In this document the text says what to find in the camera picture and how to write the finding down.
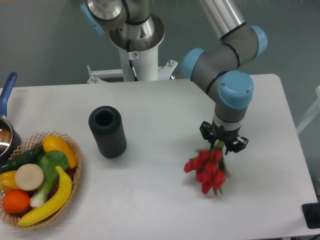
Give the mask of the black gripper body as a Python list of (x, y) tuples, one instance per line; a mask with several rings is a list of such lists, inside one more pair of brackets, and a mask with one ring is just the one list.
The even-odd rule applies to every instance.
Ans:
[(214, 147), (216, 141), (222, 141), (226, 148), (233, 148), (235, 142), (238, 141), (241, 122), (218, 122), (213, 121), (209, 130), (212, 133), (211, 148)]

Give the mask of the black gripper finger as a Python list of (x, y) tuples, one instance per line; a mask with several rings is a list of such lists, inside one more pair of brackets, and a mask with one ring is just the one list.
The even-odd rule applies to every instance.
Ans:
[(226, 141), (226, 150), (224, 154), (227, 155), (229, 152), (238, 153), (247, 147), (248, 142), (249, 139), (243, 136), (237, 136), (233, 140)]
[(199, 130), (202, 138), (210, 143), (210, 148), (213, 148), (216, 142), (216, 137), (212, 133), (212, 125), (209, 122), (203, 121)]

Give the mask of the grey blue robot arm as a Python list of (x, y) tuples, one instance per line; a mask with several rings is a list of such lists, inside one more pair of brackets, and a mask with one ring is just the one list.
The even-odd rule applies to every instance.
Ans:
[[(247, 25), (234, 1), (200, 4), (221, 44), (211, 52), (190, 50), (181, 69), (215, 103), (212, 122), (200, 126), (202, 137), (211, 144), (222, 141), (227, 152), (237, 153), (248, 144), (239, 131), (254, 91), (252, 78), (239, 68), (263, 53), (268, 39), (260, 27)], [(126, 82), (160, 78), (158, 46), (165, 27), (148, 0), (86, 0), (80, 8), (94, 30), (107, 32), (118, 48)]]

